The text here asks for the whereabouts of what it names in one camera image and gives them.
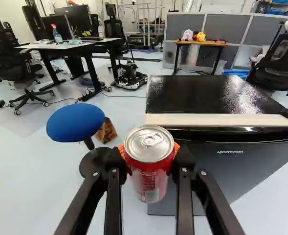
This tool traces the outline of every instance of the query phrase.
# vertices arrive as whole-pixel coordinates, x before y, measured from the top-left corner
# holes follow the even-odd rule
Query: desk leg
[[[219,63],[219,60],[220,60],[220,57],[221,57],[221,54],[222,54],[223,47],[218,47],[218,49],[219,49],[219,52],[218,52],[218,55],[217,55],[217,59],[216,59],[216,61],[214,63],[214,67],[212,69],[211,75],[214,75],[214,73],[217,70],[217,66],[218,66],[218,63]]]
[[[40,55],[41,55],[41,58],[42,58],[45,66],[46,66],[46,69],[47,69],[47,71],[48,71],[48,73],[49,73],[49,75],[50,75],[50,77],[51,77],[51,79],[53,81],[53,83],[40,88],[40,91],[42,92],[42,91],[48,90],[48,89],[50,89],[50,88],[52,88],[54,86],[57,86],[60,83],[65,82],[66,80],[65,79],[62,79],[62,80],[58,79],[53,67],[50,64],[50,60],[49,60],[49,57],[47,56],[46,52],[40,51]]]
[[[93,61],[91,60],[91,55],[86,56],[85,60],[87,63],[87,67],[89,69],[90,78],[93,81],[93,86],[94,86],[96,91],[100,91],[101,85],[100,85],[100,82],[99,82],[98,77],[97,77],[95,66],[93,64]]]
[[[118,82],[119,81],[118,66],[116,65],[116,61],[115,61],[116,55],[115,55],[114,47],[109,48],[109,55],[110,55],[113,78],[114,78],[115,82]]]
[[[177,69],[177,61],[178,61],[178,55],[179,55],[179,49],[180,49],[181,45],[177,44],[177,52],[175,54],[175,62],[174,62],[174,71],[172,73],[172,75],[175,75],[178,71]]]

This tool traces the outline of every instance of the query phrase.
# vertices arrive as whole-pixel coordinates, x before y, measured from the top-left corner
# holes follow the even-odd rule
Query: soda can
[[[133,129],[125,138],[124,156],[139,200],[160,201],[167,191],[174,159],[170,132],[155,125]]]

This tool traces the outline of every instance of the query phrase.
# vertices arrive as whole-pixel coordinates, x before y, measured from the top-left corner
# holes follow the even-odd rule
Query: spray bottle
[[[54,36],[56,44],[62,44],[64,41],[62,40],[62,37],[60,33],[56,30],[56,25],[54,23],[51,24],[51,27],[53,28],[52,35]]]

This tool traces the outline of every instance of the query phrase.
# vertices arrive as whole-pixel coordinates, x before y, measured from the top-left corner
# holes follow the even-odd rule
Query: pull tab
[[[159,133],[148,134],[142,140],[142,144],[145,146],[153,146],[156,145],[164,140],[163,135]]]

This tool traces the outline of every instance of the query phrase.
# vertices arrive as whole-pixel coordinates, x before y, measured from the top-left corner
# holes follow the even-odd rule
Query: blue bin
[[[283,3],[283,4],[288,4],[288,0],[273,0],[273,3]]]

